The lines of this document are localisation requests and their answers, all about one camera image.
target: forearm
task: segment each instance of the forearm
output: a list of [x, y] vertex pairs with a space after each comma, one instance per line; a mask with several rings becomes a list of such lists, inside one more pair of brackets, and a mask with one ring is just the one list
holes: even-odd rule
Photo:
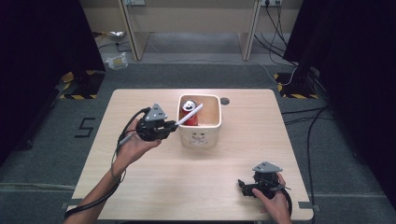
[[[120, 179], [126, 167], [126, 165], [122, 165], [122, 162], [118, 162], [116, 160], [113, 164], [112, 171], [109, 170], [103, 176], [99, 183], [91, 190], [91, 192], [81, 201], [78, 206], [92, 203], [108, 194], [117, 184], [117, 181]], [[95, 207], [71, 215], [64, 221], [64, 224], [94, 223], [102, 212], [105, 203], [106, 201], [96, 205]]]

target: finger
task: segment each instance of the finger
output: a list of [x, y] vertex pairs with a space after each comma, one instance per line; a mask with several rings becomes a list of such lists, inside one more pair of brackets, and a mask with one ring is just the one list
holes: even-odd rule
[[258, 199], [260, 199], [260, 201], [264, 203], [264, 205], [267, 204], [269, 199], [265, 197], [265, 195], [261, 191], [259, 191], [258, 189], [252, 189], [251, 191], [254, 193], [254, 195], [256, 195]]
[[153, 147], [159, 146], [161, 142], [162, 142], [161, 139], [156, 139], [156, 140], [154, 140], [154, 141], [153, 141]]
[[267, 209], [263, 208], [262, 210], [260, 210], [261, 213], [267, 213]]
[[286, 196], [281, 191], [276, 192], [276, 196], [274, 199], [278, 207], [289, 207]]
[[277, 175], [277, 178], [278, 178], [278, 180], [279, 180], [279, 184], [281, 184], [281, 185], [283, 185], [283, 186], [286, 186], [286, 181], [285, 181], [285, 179], [283, 178], [283, 176], [282, 176], [279, 172], [276, 172], [276, 175]]
[[136, 129], [136, 126], [137, 126], [137, 122], [139, 122], [138, 119], [132, 120], [131, 124], [130, 124], [129, 127], [128, 127], [128, 131], [135, 130], [135, 129]]

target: black cable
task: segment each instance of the black cable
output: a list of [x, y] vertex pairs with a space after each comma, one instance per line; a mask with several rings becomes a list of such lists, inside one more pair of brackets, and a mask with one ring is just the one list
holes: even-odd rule
[[[265, 39], [264, 35], [262, 35], [262, 39], [263, 39], [265, 42], [267, 42], [267, 44], [269, 44], [270, 46], [272, 45], [268, 40]], [[276, 46], [272, 46], [272, 48], [278, 49], [278, 50], [282, 51], [282, 53], [285, 52], [285, 50], [280, 49], [280, 48], [278, 48], [278, 47], [276, 47]]]
[[287, 46], [288, 44], [286, 43], [286, 40], [285, 40], [285, 38], [283, 37], [283, 35], [281, 35], [280, 32], [278, 31], [277, 26], [275, 25], [275, 22], [274, 22], [274, 20], [272, 19], [272, 16], [271, 16], [270, 12], [268, 11], [268, 7], [266, 7], [265, 10], [267, 11], [268, 17], [270, 18], [272, 24], [274, 25], [276, 34], [277, 34], [277, 35], [279, 36], [279, 38], [283, 41], [283, 43], [285, 43], [285, 45]]
[[123, 45], [123, 44], [125, 44], [125, 43], [128, 43], [128, 42], [122, 42], [122, 43], [116, 42], [116, 43], [111, 43], [111, 44], [105, 44], [105, 45], [102, 45], [102, 46], [100, 46], [100, 47], [98, 47], [98, 48], [101, 49], [101, 48], [103, 48], [103, 47], [107, 47], [107, 46], [111, 46], [111, 45], [116, 45], [117, 51], [118, 51], [118, 52], [132, 51], [131, 49], [123, 49], [123, 50], [120, 50], [120, 45]]
[[285, 190], [285, 189], [281, 189], [280, 190], [284, 195], [285, 195], [285, 197], [286, 197], [286, 201], [288, 202], [288, 205], [289, 205], [289, 214], [290, 214], [290, 216], [291, 216], [291, 212], [293, 211], [293, 203], [291, 202], [291, 197], [290, 197], [290, 195], [288, 194], [288, 192]]
[[282, 112], [281, 114], [296, 114], [296, 113], [304, 113], [304, 112], [309, 112], [309, 111], [315, 111], [315, 110], [320, 110], [320, 109], [325, 109], [328, 106], [325, 105], [323, 107], [319, 107], [319, 108], [313, 108], [313, 109], [306, 109], [306, 110], [298, 110], [298, 111], [290, 111], [290, 112]]
[[293, 120], [285, 121], [285, 125], [290, 125], [290, 124], [295, 124], [295, 123], [298, 123], [298, 122], [309, 121], [311, 119], [312, 119], [312, 117], [311, 118], [293, 119]]
[[274, 37], [273, 37], [273, 39], [272, 39], [272, 41], [271, 41], [270, 51], [269, 51], [269, 56], [270, 56], [270, 59], [271, 59], [271, 61], [272, 61], [273, 63], [274, 63], [275, 61], [274, 61], [274, 59], [272, 58], [271, 51], [272, 51], [272, 47], [274, 46], [275, 37], [276, 37], [276, 33], [274, 33]]
[[[122, 130], [122, 133], [120, 134], [119, 139], [118, 139], [118, 141], [117, 141], [117, 147], [116, 147], [116, 150], [115, 150], [115, 154], [116, 154], [116, 155], [119, 154], [119, 151], [120, 151], [120, 148], [121, 148], [120, 141], [121, 141], [122, 139], [125, 138], [125, 134], [127, 134], [126, 131], [127, 131], [128, 127], [129, 127], [129, 125], [131, 125], [132, 121], [134, 121], [134, 119], [136, 119], [136, 117], [137, 117], [138, 115], [140, 115], [141, 113], [145, 112], [147, 109], [149, 109], [149, 108], [141, 109], [141, 110], [140, 110], [139, 112], [137, 112], [137, 113], [128, 121], [128, 123], [125, 125], [125, 127], [124, 127], [124, 129]], [[114, 192], [116, 192], [116, 190], [117, 190], [117, 188], [119, 187], [119, 185], [120, 185], [121, 182], [122, 182], [122, 179], [121, 179], [120, 181], [118, 181], [118, 182], [116, 183], [116, 185], [110, 190], [110, 192], [108, 192], [108, 193], [107, 193], [105, 196], [103, 196], [102, 198], [100, 198], [100, 199], [98, 199], [98, 200], [96, 200], [96, 201], [94, 201], [94, 202], [92, 202], [92, 203], [87, 203], [87, 204], [84, 204], [84, 205], [75, 207], [75, 208], [73, 208], [73, 209], [70, 209], [69, 211], [67, 211], [67, 212], [64, 214], [64, 218], [68, 218], [68, 217], [72, 216], [72, 215], [75, 214], [75, 213], [79, 213], [79, 212], [85, 211], [85, 210], [87, 210], [87, 209], [90, 209], [90, 208], [95, 207], [96, 205], [98, 205], [98, 204], [100, 204], [100, 203], [103, 203], [103, 202], [106, 201], [111, 195], [113, 195]]]
[[127, 43], [127, 42], [124, 42], [124, 43], [116, 43], [117, 51], [118, 51], [118, 52], [132, 51], [131, 49], [120, 50], [120, 45], [125, 44], [125, 43]]
[[282, 35], [285, 46], [287, 47], [288, 43], [285, 41], [285, 37], [283, 36], [282, 22], [280, 21], [280, 13], [281, 13], [282, 7], [280, 5], [280, 2], [278, 2], [278, 1], [276, 1], [276, 9], [277, 9], [277, 24], [279, 25], [280, 34]]
[[[259, 43], [262, 45], [263, 48], [268, 49], [269, 51], [273, 52], [274, 54], [276, 54], [276, 55], [279, 56], [280, 58], [283, 58], [283, 56], [280, 55], [278, 52], [274, 51], [274, 50], [271, 49], [271, 48], [268, 48], [264, 43], [262, 43], [262, 42], [260, 41], [260, 39], [259, 39], [256, 35], [254, 35], [254, 37], [257, 39], [257, 41], [259, 41]], [[295, 64], [295, 63], [293, 63], [293, 62], [290, 62], [290, 61], [287, 61], [287, 62], [288, 62], [288, 63], [291, 63], [292, 65], [285, 64], [285, 63], [277, 63], [277, 64], [286, 65], [286, 66], [290, 66], [290, 67], [297, 67], [297, 64]]]
[[[312, 127], [314, 126], [315, 121], [317, 121], [319, 115], [320, 115], [326, 108], [327, 108], [327, 106], [321, 108], [320, 111], [315, 115], [314, 120], [312, 121], [311, 125], [309, 126], [308, 136], [307, 136], [307, 138], [306, 138], [306, 156], [307, 156], [307, 160], [308, 160], [309, 187], [311, 188], [311, 201], [312, 201], [312, 206], [315, 205], [315, 196], [314, 196], [314, 185], [313, 185], [312, 173], [311, 173], [311, 154], [310, 154], [310, 150], [309, 150], [309, 139], [310, 139]], [[314, 216], [312, 217], [312, 223], [315, 223], [315, 214], [314, 214]]]

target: hand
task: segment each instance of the hand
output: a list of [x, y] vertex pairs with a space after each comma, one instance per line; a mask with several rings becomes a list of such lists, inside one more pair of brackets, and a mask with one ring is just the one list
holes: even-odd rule
[[[286, 186], [286, 182], [280, 173], [276, 173], [279, 184]], [[288, 203], [285, 195], [281, 191], [277, 191], [273, 199], [265, 197], [258, 189], [253, 189], [252, 192], [259, 198], [264, 204], [264, 208], [261, 210], [262, 213], [269, 213], [270, 216], [276, 223], [279, 224], [290, 224], [290, 214], [288, 209]]]
[[131, 139], [127, 141], [120, 149], [119, 155], [114, 163], [126, 169], [131, 163], [139, 160], [150, 149], [160, 145], [161, 140], [156, 139], [152, 142], [143, 141], [135, 131], [138, 119], [132, 121], [127, 129], [127, 135], [132, 134]]

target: soda can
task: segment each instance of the soda can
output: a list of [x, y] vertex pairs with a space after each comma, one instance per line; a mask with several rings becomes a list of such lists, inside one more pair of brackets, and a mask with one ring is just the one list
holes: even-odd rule
[[[196, 108], [196, 103], [192, 100], [188, 100], [181, 105], [180, 114], [181, 118], [184, 118], [186, 115], [190, 114], [192, 110]], [[198, 115], [194, 114], [191, 118], [187, 119], [183, 125], [187, 126], [198, 126]]]

